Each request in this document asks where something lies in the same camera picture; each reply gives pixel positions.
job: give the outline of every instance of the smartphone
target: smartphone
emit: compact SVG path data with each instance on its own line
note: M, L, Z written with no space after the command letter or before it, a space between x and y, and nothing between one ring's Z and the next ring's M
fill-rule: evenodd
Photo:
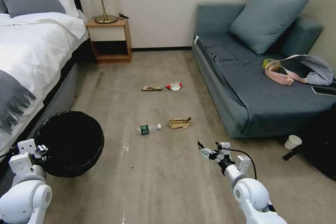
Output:
M326 95L326 96L333 96L336 97L336 89L335 88L330 88L330 87L318 87L318 86L313 86L311 87L312 91L315 94L318 95Z

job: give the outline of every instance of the green bottle label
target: green bottle label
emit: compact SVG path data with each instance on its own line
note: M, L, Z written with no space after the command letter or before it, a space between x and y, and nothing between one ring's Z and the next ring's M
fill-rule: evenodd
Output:
M146 135L149 133L148 125L140 126L141 135Z

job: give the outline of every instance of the baseboard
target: baseboard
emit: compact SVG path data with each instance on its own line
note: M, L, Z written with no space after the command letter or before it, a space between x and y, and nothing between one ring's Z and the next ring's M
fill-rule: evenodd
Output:
M191 50L191 47L146 47L146 48L132 48L132 51L182 51Z

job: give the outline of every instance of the carpet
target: carpet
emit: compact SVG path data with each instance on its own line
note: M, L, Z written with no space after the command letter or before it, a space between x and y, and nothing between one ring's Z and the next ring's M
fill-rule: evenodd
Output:
M190 51L137 52L131 64L81 65L79 80L72 109L101 124L105 147L83 176L48 176L53 199L46 224L245 223L229 181L199 154L197 141L209 148L229 141L249 153L288 223L335 223L334 181L300 155L283 161L288 151L280 141L229 139ZM140 91L172 82L181 82L181 90ZM192 117L190 127L169 129L168 120L180 117ZM152 134L136 132L158 123L162 129Z

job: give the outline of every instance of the cable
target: cable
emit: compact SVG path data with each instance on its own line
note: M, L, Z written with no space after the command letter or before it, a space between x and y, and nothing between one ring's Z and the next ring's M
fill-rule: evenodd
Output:
M5 157L8 153L9 153L9 152L7 152L7 153L5 153L5 154L2 154L2 155L0 156L0 158Z
M251 162L253 164L253 170L254 170L254 179L257 180L257 169L256 169L256 165L254 164L253 162L253 159L251 158L251 156L249 154L247 154L246 152L244 151L240 151L240 150L237 150L237 149L227 149L227 148L222 148L224 150L227 150L227 151L236 151L236 152L240 152L240 153L243 153L245 154L246 156L248 156L250 159L251 159Z
M129 19L129 17L127 17L124 14L122 14L121 12L119 12L119 17L117 17L117 19L124 20L124 19Z
M10 153L10 152L12 152L12 155L14 155L14 150L16 150L18 147L17 146L13 146L13 147L11 147L10 148L10 151L8 151L7 153L5 153L5 154L2 154L2 155L0 155L0 158L3 158L3 157L5 157L5 156L7 156L7 154L8 153Z

